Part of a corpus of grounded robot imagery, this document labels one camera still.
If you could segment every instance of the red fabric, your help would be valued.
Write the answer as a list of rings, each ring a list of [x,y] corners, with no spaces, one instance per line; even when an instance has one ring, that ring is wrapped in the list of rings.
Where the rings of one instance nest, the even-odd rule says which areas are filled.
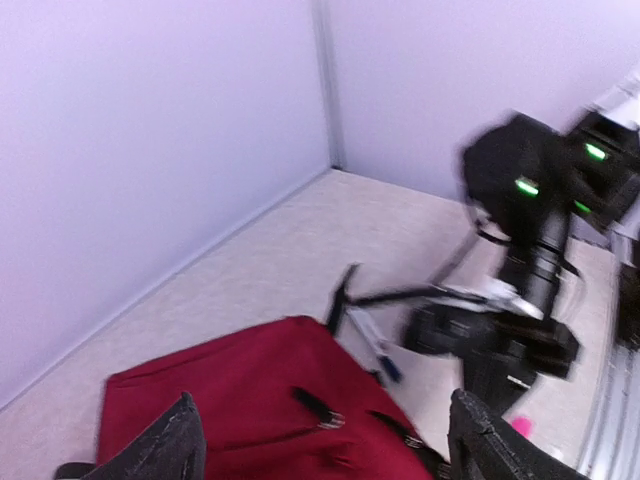
[[[344,415],[336,430],[291,395],[300,387]],[[207,480],[430,480],[415,454],[367,413],[412,429],[398,406],[309,317],[249,328],[113,375],[98,464],[110,460],[190,392],[207,438]]]

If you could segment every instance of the metal frame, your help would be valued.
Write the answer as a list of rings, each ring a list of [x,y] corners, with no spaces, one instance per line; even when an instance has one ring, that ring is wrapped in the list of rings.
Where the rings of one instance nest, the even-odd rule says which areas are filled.
[[[331,12],[327,0],[311,0],[311,8],[331,166],[338,170],[346,170],[344,133],[342,130],[338,77],[331,30]]]
[[[622,268],[633,265],[631,239],[614,233],[611,240],[619,282]],[[612,305],[613,319],[617,309],[618,301]],[[615,321],[610,332],[608,358],[578,471],[594,480],[634,480],[640,473],[640,353],[617,340]]]

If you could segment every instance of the white wall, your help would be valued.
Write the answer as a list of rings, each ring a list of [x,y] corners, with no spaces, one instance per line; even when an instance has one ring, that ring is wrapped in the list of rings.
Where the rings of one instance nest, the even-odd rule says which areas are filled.
[[[1,407],[327,168],[308,2],[3,0],[0,164]]]
[[[640,59],[637,0],[326,0],[349,171],[457,197],[508,109],[555,128]]]

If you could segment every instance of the pink object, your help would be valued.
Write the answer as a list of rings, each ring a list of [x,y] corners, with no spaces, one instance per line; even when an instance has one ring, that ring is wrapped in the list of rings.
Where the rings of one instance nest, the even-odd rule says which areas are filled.
[[[511,426],[524,438],[529,438],[533,423],[527,417],[517,417],[513,419]]]

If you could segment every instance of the black cable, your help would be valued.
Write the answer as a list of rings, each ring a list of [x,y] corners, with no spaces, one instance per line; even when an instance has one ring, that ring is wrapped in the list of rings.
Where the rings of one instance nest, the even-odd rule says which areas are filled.
[[[476,246],[480,237],[478,232],[473,229],[467,234],[458,248],[447,259],[447,262],[442,265],[434,274],[431,275],[427,281],[430,285],[441,285],[451,274],[462,264],[467,255]]]
[[[476,233],[479,237],[484,238],[485,240],[488,240],[489,242],[501,247],[506,247],[511,243],[507,239],[498,238],[494,235],[491,235],[484,229],[484,227],[486,227],[490,223],[490,219],[480,220],[480,218],[478,218],[478,212],[476,211],[476,207],[473,203],[473,200],[471,199],[471,196],[469,195],[468,190],[465,191],[464,204],[466,207],[467,216],[469,217],[469,221],[471,222],[471,225],[475,227]]]
[[[393,290],[390,292],[377,293],[374,295],[368,295],[366,297],[350,298],[349,305],[364,308],[373,307],[375,305],[382,305],[385,303],[440,297],[457,298],[459,300],[474,302],[478,304],[487,302],[487,299],[484,296],[475,293],[461,292],[447,287],[420,286],[407,287],[403,290]]]

